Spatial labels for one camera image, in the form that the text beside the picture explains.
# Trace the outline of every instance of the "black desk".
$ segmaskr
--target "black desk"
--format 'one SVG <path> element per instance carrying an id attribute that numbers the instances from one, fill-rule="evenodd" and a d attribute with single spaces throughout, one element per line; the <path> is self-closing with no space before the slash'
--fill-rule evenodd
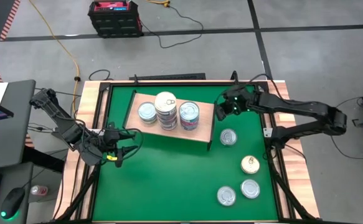
<path id="1" fill-rule="evenodd" d="M 29 101 L 35 84 L 34 80 L 8 83 L 0 105 L 12 111 L 14 117 L 0 120 L 0 167 L 33 162 L 37 166 L 62 172 L 64 161 L 25 146 L 31 115 Z"/>
<path id="2" fill-rule="evenodd" d="M 16 187 L 22 187 L 26 182 L 30 181 L 33 173 L 33 164 L 31 162 L 18 164 L 10 167 L 0 168 L 2 175 L 0 184 L 0 208 L 1 204 L 6 198 L 7 194 Z M 31 184 L 28 183 L 25 187 L 25 197 L 19 208 L 19 214 L 11 220 L 3 220 L 0 216 L 0 223 L 2 224 L 25 224 L 27 218 L 27 211 L 29 209 L 29 191 Z"/>

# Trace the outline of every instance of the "red and black battery box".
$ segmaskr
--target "red and black battery box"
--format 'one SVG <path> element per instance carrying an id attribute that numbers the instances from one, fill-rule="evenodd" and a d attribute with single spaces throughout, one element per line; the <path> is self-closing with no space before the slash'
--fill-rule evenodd
<path id="1" fill-rule="evenodd" d="M 139 37 L 143 34 L 138 5 L 133 1 L 93 1 L 88 16 L 103 38 Z"/>

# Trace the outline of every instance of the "wooden platform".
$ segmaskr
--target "wooden platform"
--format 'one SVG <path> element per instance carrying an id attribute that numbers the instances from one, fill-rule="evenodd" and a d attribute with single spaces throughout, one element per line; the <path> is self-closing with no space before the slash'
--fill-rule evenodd
<path id="1" fill-rule="evenodd" d="M 166 131 L 161 128 L 159 121 L 156 121 L 153 124 L 146 124 L 138 116 L 138 107 L 145 102 L 153 103 L 154 100 L 155 96 L 153 95 L 136 93 L 128 115 L 126 128 L 138 128 L 140 131 L 149 134 L 189 139 L 193 141 L 210 142 L 214 104 L 193 101 L 199 107 L 199 124 L 196 129 L 192 131 L 186 131 L 181 127 L 178 109 L 180 105 L 182 105 L 184 102 L 187 102 L 188 100 L 177 99 L 177 127 L 171 131 Z"/>

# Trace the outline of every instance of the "wooden board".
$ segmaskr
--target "wooden board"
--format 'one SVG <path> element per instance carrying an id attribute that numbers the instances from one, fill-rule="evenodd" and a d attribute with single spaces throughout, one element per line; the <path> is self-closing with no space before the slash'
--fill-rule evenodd
<path id="1" fill-rule="evenodd" d="M 93 124 L 95 108 L 97 105 L 98 92 L 100 89 L 101 83 L 134 83 L 132 80 L 108 80 L 108 81 L 89 81 L 85 82 L 83 88 L 83 94 L 80 100 L 79 108 L 78 108 L 78 119 L 84 120 L 86 122 L 86 127 L 91 128 Z M 223 83 L 223 82 L 234 82 L 233 80 L 140 80 L 140 83 Z M 288 90 L 286 88 L 285 81 L 275 81 L 281 95 L 285 99 L 289 99 Z M 270 81 L 268 81 L 270 93 L 276 94 L 275 88 Z M 99 114 L 98 120 L 98 128 L 102 128 L 103 126 L 103 113 L 105 111 L 106 106 L 106 97 L 103 97 L 103 101 L 101 104 L 101 110 Z M 265 114 L 266 124 L 271 126 L 268 115 Z M 277 113 L 275 115 L 276 124 L 279 126 L 290 127 L 296 125 L 295 119 L 291 116 L 283 116 L 282 113 Z M 294 140 L 288 142 L 288 145 L 296 148 L 297 150 L 303 152 L 300 140 Z M 65 162 L 64 168 L 64 197 L 62 199 L 62 203 L 58 212 L 57 217 L 61 216 L 65 209 L 70 205 L 72 201 L 71 194 L 73 190 L 73 182 L 76 178 L 74 196 L 78 194 L 80 190 L 80 185 L 82 183 L 82 174 L 84 170 L 85 163 L 81 160 L 79 166 L 76 166 L 77 159 L 79 157 L 79 153 L 77 151 L 72 152 L 68 151 L 68 157 Z M 288 176 L 288 182 L 290 185 L 290 189 L 296 198 L 301 202 L 301 204 L 307 209 L 307 211 L 314 215 L 315 217 L 319 217 L 316 201 L 314 198 L 313 188 L 311 186 L 310 177 L 308 174 L 307 166 L 304 163 L 304 159 L 297 155 L 292 150 L 289 150 L 287 147 L 283 150 L 283 158 L 285 160 L 286 174 Z M 284 214 L 284 217 L 289 217 L 289 213 L 286 206 L 285 195 L 280 188 L 280 198 L 281 198 L 281 207 Z M 90 203 L 91 196 L 91 188 L 86 193 L 85 199 L 83 201 L 83 210 L 81 218 L 87 218 L 88 206 Z M 59 206 L 61 198 L 61 189 L 59 189 L 57 203 L 55 205 L 56 211 Z"/>
<path id="2" fill-rule="evenodd" d="M 136 93 L 129 112 L 126 128 L 138 128 L 140 131 L 149 134 L 157 134 L 193 141 L 210 142 L 214 104 L 193 101 L 199 107 L 199 124 L 196 129 L 192 131 L 186 131 L 181 127 L 178 109 L 180 105 L 187 102 L 188 100 L 177 99 L 177 126 L 173 130 L 166 131 L 161 128 L 159 121 L 156 121 L 153 124 L 146 124 L 138 116 L 138 107 L 145 102 L 153 103 L 154 100 L 155 96 L 153 95 Z"/>

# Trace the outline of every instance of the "table leg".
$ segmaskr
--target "table leg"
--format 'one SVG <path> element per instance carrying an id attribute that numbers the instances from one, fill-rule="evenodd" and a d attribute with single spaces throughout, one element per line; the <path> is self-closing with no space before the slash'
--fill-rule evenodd
<path id="1" fill-rule="evenodd" d="M 59 173 L 62 173 L 65 165 L 63 160 L 57 159 L 28 146 L 25 146 L 24 148 L 22 161 L 33 162 L 33 164 L 37 166 L 41 166 Z"/>

